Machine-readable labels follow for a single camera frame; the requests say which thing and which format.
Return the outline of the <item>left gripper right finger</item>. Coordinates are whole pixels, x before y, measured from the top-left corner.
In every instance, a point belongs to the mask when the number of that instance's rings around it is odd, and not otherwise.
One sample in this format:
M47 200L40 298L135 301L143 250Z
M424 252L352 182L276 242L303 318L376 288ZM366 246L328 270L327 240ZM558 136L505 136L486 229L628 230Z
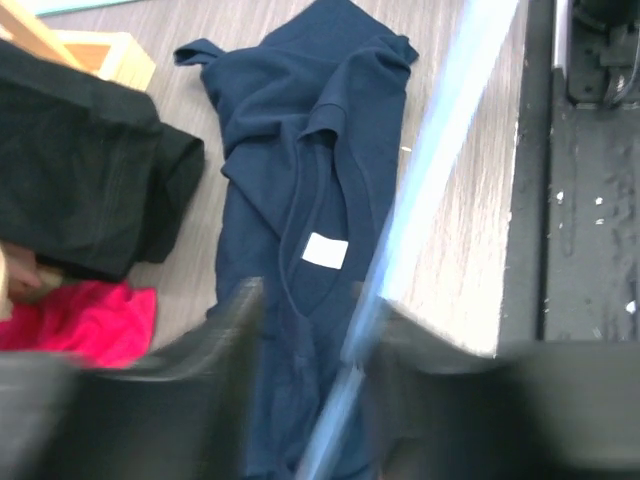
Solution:
M467 352L390 303L366 368L385 479L635 479L639 348L531 342Z

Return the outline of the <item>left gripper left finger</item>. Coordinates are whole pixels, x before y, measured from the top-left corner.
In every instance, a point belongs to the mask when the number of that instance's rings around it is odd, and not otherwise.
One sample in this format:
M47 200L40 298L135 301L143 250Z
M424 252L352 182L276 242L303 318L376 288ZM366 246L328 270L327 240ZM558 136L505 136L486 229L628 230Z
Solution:
M263 283L252 278L128 369L3 354L2 477L240 478L263 316Z

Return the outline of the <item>navy blue t shirt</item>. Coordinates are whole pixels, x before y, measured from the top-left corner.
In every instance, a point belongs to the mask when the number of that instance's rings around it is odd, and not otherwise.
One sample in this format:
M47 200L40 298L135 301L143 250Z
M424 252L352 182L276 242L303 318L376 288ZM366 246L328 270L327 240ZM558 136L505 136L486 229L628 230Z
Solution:
M199 39L174 54L200 67L219 118L217 300L264 281L248 479L293 477L339 370L353 287L395 195L417 57L350 1L316 1L251 48Z

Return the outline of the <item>blue wire hanger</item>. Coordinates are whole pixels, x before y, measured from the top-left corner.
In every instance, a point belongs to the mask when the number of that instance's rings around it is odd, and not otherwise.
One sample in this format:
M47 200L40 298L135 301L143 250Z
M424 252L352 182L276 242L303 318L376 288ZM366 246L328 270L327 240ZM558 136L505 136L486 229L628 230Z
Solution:
M515 1L470 1L465 7L349 324L341 368L295 474L298 479L327 479L334 471L365 383L365 367L390 316L387 303L405 290L419 260L517 8Z

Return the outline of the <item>magenta pink hanging shirt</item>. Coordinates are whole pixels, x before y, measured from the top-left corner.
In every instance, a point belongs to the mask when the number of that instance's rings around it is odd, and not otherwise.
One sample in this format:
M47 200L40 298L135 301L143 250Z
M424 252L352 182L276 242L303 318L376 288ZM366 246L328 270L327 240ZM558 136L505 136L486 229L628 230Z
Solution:
M70 354L86 365L124 368L147 353L157 313L153 288L83 281L34 304L16 304L1 323L3 351Z

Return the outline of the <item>beige hanging shirt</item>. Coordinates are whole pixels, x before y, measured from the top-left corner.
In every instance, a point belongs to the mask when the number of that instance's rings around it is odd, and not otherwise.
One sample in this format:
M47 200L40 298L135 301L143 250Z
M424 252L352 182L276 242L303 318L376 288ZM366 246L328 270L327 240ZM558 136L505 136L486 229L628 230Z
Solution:
M31 250L1 243L1 320L8 320L15 303L33 303L62 285L63 275L41 265Z

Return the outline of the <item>black printed hanging shirt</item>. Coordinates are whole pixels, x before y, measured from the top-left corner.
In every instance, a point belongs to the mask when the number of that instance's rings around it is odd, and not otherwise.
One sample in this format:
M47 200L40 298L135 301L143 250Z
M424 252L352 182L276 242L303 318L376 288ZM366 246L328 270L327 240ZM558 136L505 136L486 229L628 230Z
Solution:
M201 139L145 93L1 46L1 237L84 278L173 250Z

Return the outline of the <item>wooden clothes rack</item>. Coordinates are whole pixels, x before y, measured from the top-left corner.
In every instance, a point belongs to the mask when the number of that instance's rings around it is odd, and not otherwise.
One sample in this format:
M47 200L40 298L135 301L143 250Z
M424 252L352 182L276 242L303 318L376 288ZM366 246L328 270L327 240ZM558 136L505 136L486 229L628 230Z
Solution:
M17 1L1 3L1 38L48 61L144 91L156 65L126 32L51 30Z

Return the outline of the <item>teal board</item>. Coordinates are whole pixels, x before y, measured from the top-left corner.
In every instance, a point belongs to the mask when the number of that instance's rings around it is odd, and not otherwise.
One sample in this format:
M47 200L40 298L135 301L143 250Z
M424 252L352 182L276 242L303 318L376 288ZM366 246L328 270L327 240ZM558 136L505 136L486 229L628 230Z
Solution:
M136 0L28 0L24 6L38 17L127 4Z

